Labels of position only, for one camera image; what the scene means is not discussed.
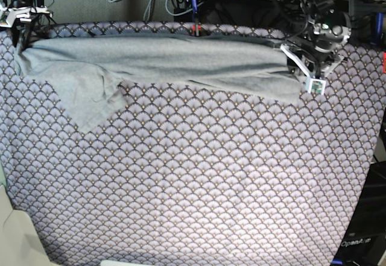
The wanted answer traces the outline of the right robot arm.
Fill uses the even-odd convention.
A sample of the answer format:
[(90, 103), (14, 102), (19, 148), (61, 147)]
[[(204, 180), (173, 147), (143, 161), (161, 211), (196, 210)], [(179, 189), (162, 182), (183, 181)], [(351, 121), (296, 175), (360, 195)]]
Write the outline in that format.
[(13, 46), (25, 49), (31, 36), (42, 38), (40, 22), (54, 22), (45, 0), (1, 0), (1, 31), (10, 30)]

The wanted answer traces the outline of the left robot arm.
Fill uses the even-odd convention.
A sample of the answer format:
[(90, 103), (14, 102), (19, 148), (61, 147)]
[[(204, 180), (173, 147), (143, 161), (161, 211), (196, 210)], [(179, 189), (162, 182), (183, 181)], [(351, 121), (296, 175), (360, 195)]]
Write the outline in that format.
[(349, 41), (352, 26), (349, 16), (340, 11), (334, 0), (296, 0), (300, 14), (288, 14), (282, 4), (286, 0), (273, 0), (288, 21), (295, 24), (299, 17), (301, 28), (286, 37), (280, 50), (287, 56), (293, 71), (305, 77), (308, 93), (323, 95), (327, 76), (346, 61), (338, 51)]

